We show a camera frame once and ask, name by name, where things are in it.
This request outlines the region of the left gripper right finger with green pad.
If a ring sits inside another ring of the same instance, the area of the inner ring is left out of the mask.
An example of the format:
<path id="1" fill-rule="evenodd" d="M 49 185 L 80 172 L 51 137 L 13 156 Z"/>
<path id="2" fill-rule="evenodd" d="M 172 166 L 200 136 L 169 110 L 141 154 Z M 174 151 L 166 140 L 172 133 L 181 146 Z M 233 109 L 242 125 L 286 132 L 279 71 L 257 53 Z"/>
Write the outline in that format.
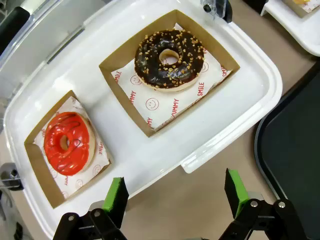
<path id="1" fill-rule="evenodd" d="M 221 235 L 221 240 L 248 240 L 254 231 L 263 231 L 270 240 L 306 240 L 297 211 L 288 199 L 273 204 L 250 197 L 239 173 L 227 168 L 224 190 L 233 221 Z"/>

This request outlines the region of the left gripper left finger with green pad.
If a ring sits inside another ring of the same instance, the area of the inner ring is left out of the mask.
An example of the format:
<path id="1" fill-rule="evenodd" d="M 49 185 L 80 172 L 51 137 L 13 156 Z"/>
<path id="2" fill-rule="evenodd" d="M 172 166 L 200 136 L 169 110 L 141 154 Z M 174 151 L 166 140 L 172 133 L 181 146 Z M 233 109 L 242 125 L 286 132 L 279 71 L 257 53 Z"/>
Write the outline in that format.
<path id="1" fill-rule="evenodd" d="M 65 213 L 57 226 L 54 240 L 125 240 L 121 226 L 129 193 L 123 177 L 112 180 L 101 208 L 80 216 Z"/>

